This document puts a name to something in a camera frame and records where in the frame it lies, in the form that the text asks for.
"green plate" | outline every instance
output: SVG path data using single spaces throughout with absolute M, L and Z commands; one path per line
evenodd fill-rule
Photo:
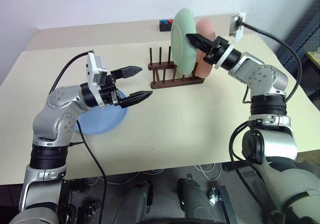
M 178 71 L 191 74 L 195 67 L 197 49 L 193 47 L 186 34 L 196 33 L 196 23 L 191 10 L 182 9 L 174 17 L 171 27 L 171 52 Z

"white wall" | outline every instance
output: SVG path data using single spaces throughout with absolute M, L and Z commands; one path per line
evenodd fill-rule
M 286 37 L 312 0 L 0 0 L 0 83 L 36 28 L 248 12 L 248 23 Z M 272 48 L 274 43 L 267 42 Z

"blue plate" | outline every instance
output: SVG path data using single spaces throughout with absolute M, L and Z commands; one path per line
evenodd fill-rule
M 106 105 L 105 108 L 96 106 L 88 112 L 79 116 L 78 121 L 81 125 L 81 130 L 85 135 L 98 135 L 115 129 L 127 115 L 128 108 L 122 109 L 119 105 Z

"floor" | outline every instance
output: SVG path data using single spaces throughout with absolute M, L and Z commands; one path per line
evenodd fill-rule
M 302 163 L 299 163 L 300 167 L 303 169 L 308 169 L 310 164 L 307 163 L 304 158 L 299 157 Z M 319 164 L 314 165 L 312 163 L 313 172 L 317 175 L 320 174 Z M 212 164 L 202 165 L 203 170 L 211 169 Z M 240 169 L 247 182 L 253 188 L 257 196 L 265 203 L 268 209 L 274 208 L 273 203 L 266 191 L 263 181 L 255 175 L 255 173 L 249 168 L 245 167 Z M 217 176 L 219 172 L 219 165 L 216 164 L 212 172 L 208 173 L 210 178 Z M 112 185 L 108 184 L 106 203 L 104 206 L 103 223 L 112 223 L 115 213 L 125 196 L 125 194 L 133 187 L 137 182 L 141 180 L 150 180 L 153 183 L 153 204 L 151 206 L 150 212 L 147 214 L 147 219 L 161 218 L 161 217 L 184 217 L 184 212 L 180 209 L 180 204 L 178 201 L 178 195 L 176 192 L 176 183 L 180 178 L 186 178 L 188 174 L 193 176 L 193 179 L 198 182 L 198 184 L 208 192 L 211 187 L 224 185 L 228 191 L 230 200 L 233 205 L 234 213 L 236 215 L 237 222 L 242 223 L 267 223 L 268 219 L 265 213 L 262 213 L 260 207 L 255 203 L 254 199 L 250 196 L 239 177 L 235 172 L 225 172 L 222 171 L 221 176 L 217 181 L 208 181 L 203 174 L 196 170 L 193 166 L 179 167 L 165 169 L 162 173 L 157 175 L 148 175 L 145 173 L 140 173 L 132 181 L 124 185 Z M 108 176 L 107 180 L 110 182 L 122 183 L 126 180 L 135 176 L 136 173 L 128 173 L 122 175 Z M 94 183 L 97 178 L 90 178 L 86 181 Z M 89 202 L 100 200 L 103 193 L 103 181 L 98 180 L 94 185 L 90 186 L 89 191 L 86 194 L 72 192 L 71 202 L 75 206 L 84 206 Z M 17 206 L 20 196 L 21 185 L 6 185 L 0 186 L 0 206 Z M 212 207 L 212 211 L 215 214 L 215 220 L 225 222 L 222 208 L 219 204 Z M 0 224 L 8 223 L 5 221 L 5 217 L 8 213 L 0 212 Z M 87 219 L 85 223 L 97 223 L 98 222 L 97 212 L 92 218 Z

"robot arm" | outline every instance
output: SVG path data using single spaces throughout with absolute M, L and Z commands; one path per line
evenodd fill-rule
M 250 130 L 243 136 L 242 154 L 260 172 L 278 210 L 285 214 L 286 222 L 318 223 L 320 180 L 294 164 L 297 147 L 285 99 L 288 78 L 274 66 L 234 49 L 243 31 L 243 26 L 237 25 L 238 20 L 243 21 L 244 15 L 232 19 L 230 32 L 235 39 L 230 45 L 221 37 L 213 42 L 199 34 L 186 37 L 194 47 L 206 53 L 206 62 L 224 68 L 250 88 Z
M 126 108 L 148 98 L 152 91 L 121 98 L 115 86 L 117 79 L 129 78 L 141 70 L 129 66 L 109 72 L 103 59 L 89 52 L 88 82 L 57 88 L 49 94 L 44 109 L 34 119 L 31 160 L 26 167 L 19 204 L 21 213 L 11 223 L 58 223 L 56 212 L 76 120 L 94 106 L 113 104 Z

